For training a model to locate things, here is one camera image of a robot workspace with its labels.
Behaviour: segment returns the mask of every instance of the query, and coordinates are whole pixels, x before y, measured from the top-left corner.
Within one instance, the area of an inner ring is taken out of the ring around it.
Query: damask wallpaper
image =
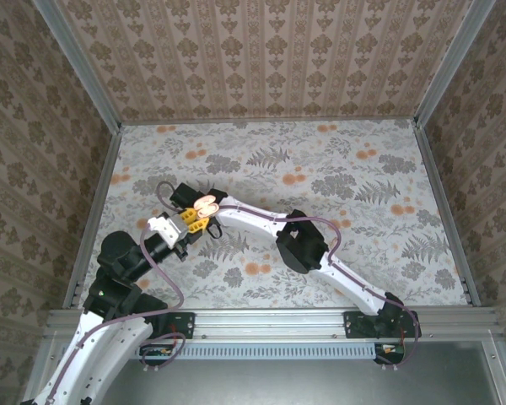
[[[62,306],[109,140],[33,4],[0,0],[0,404]]]
[[[471,0],[58,0],[126,123],[413,116]]]
[[[131,126],[121,133],[82,301],[103,238],[126,230],[138,240],[163,209],[154,191],[167,180],[329,219],[343,236],[337,255],[371,283],[410,305],[466,303],[410,120]],[[333,231],[320,229],[335,242]],[[239,229],[223,229],[217,240],[204,235],[185,262],[172,256],[164,269],[183,290],[185,308],[352,304],[319,279],[288,270],[271,240]],[[138,283],[175,300],[155,272]]]
[[[506,0],[426,129],[482,302],[497,306],[506,336]]]

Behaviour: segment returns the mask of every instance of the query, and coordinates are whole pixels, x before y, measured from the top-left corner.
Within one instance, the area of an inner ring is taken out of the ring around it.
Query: robotic arm link
[[[363,337],[392,337],[394,331],[399,330],[403,311],[412,319],[414,338],[417,340],[420,335],[415,313],[393,294],[368,283],[334,256],[341,243],[341,233],[330,221],[307,217],[296,209],[291,213],[269,212],[240,202],[225,192],[212,189],[204,195],[183,183],[174,190],[170,201],[178,212],[150,219],[141,235],[140,246],[123,231],[105,237],[98,256],[100,268],[89,288],[74,338],[41,393],[22,405],[100,403],[139,345],[175,336],[176,333],[170,334],[167,315],[182,305],[184,296],[157,262],[173,253],[184,261],[188,245],[198,240],[204,230],[215,237],[213,229],[216,228],[220,236],[221,226],[274,239],[289,269],[321,278],[341,291],[362,313],[358,330]],[[336,232],[337,243],[331,250],[313,225],[315,221]],[[145,240],[149,231],[155,234]],[[179,303],[173,308],[144,294],[135,284],[152,268],[158,270],[177,293]],[[400,364],[408,361],[415,347],[416,344]]]

